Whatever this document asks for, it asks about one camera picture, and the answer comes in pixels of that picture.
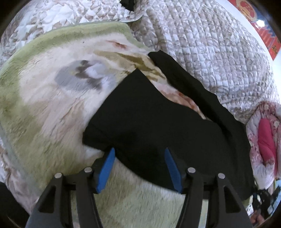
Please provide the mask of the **black pants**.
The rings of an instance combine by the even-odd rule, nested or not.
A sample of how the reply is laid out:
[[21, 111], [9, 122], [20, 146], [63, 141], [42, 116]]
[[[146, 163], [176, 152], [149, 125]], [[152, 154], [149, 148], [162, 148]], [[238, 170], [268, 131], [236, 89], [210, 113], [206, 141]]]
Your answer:
[[149, 57], [200, 112], [167, 99], [136, 69], [91, 118], [83, 144], [103, 152], [114, 149], [117, 159], [136, 175], [172, 190], [164, 159], [169, 149], [202, 174], [225, 174], [239, 197], [249, 198], [254, 177], [245, 125], [171, 56], [157, 51]]

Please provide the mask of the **pink floral folded comforter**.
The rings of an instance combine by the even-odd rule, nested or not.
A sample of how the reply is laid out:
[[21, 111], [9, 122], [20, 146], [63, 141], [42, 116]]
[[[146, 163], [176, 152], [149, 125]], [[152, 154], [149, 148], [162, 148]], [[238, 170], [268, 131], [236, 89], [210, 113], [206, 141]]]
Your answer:
[[246, 125], [250, 162], [259, 189], [280, 179], [280, 104], [261, 103]]

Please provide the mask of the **green floral fleece blanket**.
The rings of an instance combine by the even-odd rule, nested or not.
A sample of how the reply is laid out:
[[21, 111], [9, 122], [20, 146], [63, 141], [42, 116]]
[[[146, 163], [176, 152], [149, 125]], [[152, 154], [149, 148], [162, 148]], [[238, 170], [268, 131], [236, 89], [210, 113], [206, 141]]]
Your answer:
[[[122, 22], [68, 26], [39, 36], [1, 69], [1, 138], [15, 169], [13, 196], [32, 214], [58, 172], [68, 176], [105, 153], [83, 144], [83, 133], [106, 98], [140, 70], [172, 102], [199, 113], [154, 65]], [[73, 227], [80, 227], [76, 193]], [[105, 188], [94, 195], [102, 227], [177, 227], [184, 194], [136, 175], [116, 157]]]

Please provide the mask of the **beige quilted bedspread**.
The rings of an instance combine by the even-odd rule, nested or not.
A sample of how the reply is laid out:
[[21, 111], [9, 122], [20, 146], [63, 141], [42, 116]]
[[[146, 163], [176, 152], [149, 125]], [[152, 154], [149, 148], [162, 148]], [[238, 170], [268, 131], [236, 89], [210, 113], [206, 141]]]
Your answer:
[[246, 122], [280, 93], [265, 48], [216, 1], [1, 1], [1, 63], [56, 28], [98, 21], [127, 22], [148, 48], [172, 56], [219, 101]]

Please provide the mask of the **dark clothes pile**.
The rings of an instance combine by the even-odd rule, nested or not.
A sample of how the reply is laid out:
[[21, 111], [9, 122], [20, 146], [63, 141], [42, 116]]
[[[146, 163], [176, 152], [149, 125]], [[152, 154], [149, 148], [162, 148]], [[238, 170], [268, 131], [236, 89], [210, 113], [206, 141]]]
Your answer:
[[142, 1], [138, 0], [121, 0], [120, 4], [129, 11], [136, 11], [142, 6]]

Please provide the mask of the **red wall poster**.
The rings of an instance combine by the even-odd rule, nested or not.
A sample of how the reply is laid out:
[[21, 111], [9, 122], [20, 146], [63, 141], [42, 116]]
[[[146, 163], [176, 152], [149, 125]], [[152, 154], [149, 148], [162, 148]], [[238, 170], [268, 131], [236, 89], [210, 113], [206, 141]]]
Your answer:
[[270, 56], [275, 60], [280, 51], [280, 41], [273, 31], [267, 19], [260, 13], [258, 8], [250, 1], [228, 0], [234, 7], [246, 17], [250, 24], [255, 28], [260, 38], [264, 42]]

